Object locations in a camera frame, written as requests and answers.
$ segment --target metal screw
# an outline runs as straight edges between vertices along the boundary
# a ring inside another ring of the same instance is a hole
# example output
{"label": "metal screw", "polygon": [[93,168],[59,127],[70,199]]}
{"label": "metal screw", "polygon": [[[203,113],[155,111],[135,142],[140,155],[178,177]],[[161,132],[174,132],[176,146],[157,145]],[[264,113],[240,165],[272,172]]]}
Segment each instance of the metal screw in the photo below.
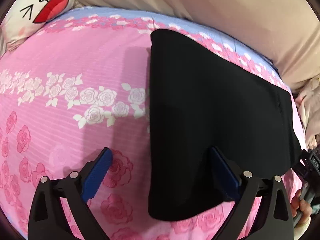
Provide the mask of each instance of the metal screw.
{"label": "metal screw", "polygon": [[275,176],[275,180],[278,181],[278,182],[281,182],[281,181],[282,181],[281,177],[278,176],[278,175]]}
{"label": "metal screw", "polygon": [[70,173],[70,178],[74,179],[74,178],[78,177],[78,174],[79,173],[77,171],[73,171]]}
{"label": "metal screw", "polygon": [[250,171],[245,171],[245,172],[243,173],[243,175],[244,175],[245,177],[247,177],[247,178],[251,178],[251,177],[252,177],[252,173],[251,173]]}
{"label": "metal screw", "polygon": [[47,180],[48,180],[48,177],[47,177],[47,176],[43,176],[43,177],[40,179],[40,181],[41,181],[42,183],[45,183]]}

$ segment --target bed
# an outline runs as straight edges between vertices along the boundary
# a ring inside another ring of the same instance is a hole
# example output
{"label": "bed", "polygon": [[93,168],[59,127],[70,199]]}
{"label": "bed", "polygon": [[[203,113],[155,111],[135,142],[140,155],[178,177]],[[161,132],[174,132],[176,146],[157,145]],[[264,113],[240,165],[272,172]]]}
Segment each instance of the bed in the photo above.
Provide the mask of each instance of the bed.
{"label": "bed", "polygon": [[[148,215],[148,57],[150,34],[158,28],[180,32],[290,93],[267,58],[213,28],[143,11],[68,11],[0,60],[0,206],[23,237],[39,179],[79,171],[106,146],[114,161],[87,204],[112,240],[211,239],[226,219],[232,202],[177,222]],[[294,131],[306,148],[293,98],[292,109]],[[301,181],[291,170],[283,180],[293,197]],[[240,238],[249,233],[259,202]],[[68,203],[62,205],[81,239]]]}

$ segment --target human hand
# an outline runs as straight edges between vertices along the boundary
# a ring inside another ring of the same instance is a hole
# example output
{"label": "human hand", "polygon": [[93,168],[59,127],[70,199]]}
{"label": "human hand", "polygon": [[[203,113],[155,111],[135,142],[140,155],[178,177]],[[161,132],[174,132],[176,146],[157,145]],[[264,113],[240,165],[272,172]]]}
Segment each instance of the human hand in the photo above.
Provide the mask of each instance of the human hand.
{"label": "human hand", "polygon": [[303,216],[300,219],[298,225],[303,225],[308,222],[309,217],[311,216],[312,213],[312,208],[311,205],[306,202],[304,199],[300,201],[299,197],[301,196],[301,189],[299,189],[295,196],[291,200],[291,212],[292,216],[295,217],[297,215],[297,210],[300,208],[300,210],[303,212]]}

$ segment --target black cloth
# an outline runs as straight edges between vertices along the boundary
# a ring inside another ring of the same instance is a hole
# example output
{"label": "black cloth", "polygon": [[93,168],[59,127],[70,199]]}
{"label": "black cloth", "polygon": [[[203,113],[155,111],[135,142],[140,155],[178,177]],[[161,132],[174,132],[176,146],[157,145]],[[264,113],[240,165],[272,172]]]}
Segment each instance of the black cloth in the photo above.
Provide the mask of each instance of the black cloth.
{"label": "black cloth", "polygon": [[300,159],[290,94],[170,30],[151,34],[151,217],[177,221],[223,201],[207,149],[270,179]]}

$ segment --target red cartoon mouth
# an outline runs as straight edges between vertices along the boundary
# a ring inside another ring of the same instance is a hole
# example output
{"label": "red cartoon mouth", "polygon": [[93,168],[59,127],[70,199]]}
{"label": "red cartoon mouth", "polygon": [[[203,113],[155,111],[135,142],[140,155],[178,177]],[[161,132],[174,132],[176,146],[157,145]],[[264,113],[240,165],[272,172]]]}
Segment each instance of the red cartoon mouth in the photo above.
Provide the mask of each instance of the red cartoon mouth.
{"label": "red cartoon mouth", "polygon": [[67,6],[69,0],[50,0],[42,8],[33,23],[44,23],[56,17]]}

